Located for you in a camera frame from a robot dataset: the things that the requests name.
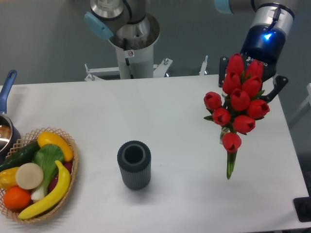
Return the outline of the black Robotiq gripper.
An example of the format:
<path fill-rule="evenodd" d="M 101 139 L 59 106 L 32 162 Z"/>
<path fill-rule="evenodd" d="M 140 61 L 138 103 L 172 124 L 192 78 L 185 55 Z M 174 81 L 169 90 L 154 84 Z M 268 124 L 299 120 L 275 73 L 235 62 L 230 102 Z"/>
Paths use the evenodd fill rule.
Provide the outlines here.
<path fill-rule="evenodd" d="M 263 25 L 252 27 L 248 31 L 240 54 L 245 66 L 250 65 L 254 60 L 263 63 L 262 80 L 267 81 L 272 77 L 273 89 L 267 95 L 261 95 L 260 99 L 265 102 L 271 102 L 289 82 L 289 79 L 285 76 L 275 75 L 276 63 L 286 41 L 285 35 L 279 30 L 272 29 L 267 31 L 267 29 L 268 27 Z M 228 57 L 222 56 L 220 58 L 219 87 L 223 87 L 228 62 Z"/>

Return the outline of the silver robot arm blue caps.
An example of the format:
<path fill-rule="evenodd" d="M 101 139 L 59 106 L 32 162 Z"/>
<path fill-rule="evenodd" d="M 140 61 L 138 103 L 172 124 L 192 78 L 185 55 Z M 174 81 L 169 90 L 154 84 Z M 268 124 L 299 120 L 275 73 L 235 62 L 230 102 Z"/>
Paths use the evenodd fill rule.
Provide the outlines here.
<path fill-rule="evenodd" d="M 294 21 L 297 0 L 217 0 L 216 9 L 223 14 L 254 12 L 255 17 L 240 51 L 243 64 L 263 62 L 263 80 L 273 79 L 274 97 L 288 83 L 277 75 L 276 63 Z M 121 79 L 166 77 L 172 61 L 154 64 L 154 44 L 159 38 L 158 21 L 146 12 L 143 0 L 92 0 L 84 16 L 90 30 L 115 48 Z"/>

